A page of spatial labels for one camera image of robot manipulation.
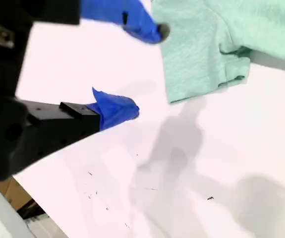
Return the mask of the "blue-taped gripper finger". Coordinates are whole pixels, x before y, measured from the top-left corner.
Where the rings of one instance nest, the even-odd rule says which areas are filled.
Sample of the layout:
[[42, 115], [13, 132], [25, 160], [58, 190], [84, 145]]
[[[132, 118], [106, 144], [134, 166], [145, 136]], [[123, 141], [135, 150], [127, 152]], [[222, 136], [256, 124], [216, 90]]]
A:
[[118, 25], [147, 44], [159, 44], [170, 34], [169, 25], [155, 22], [139, 0], [82, 0], [81, 17]]
[[95, 102], [58, 105], [24, 101], [28, 109], [20, 143], [20, 159], [34, 163], [70, 144], [139, 116], [128, 97], [93, 89]]

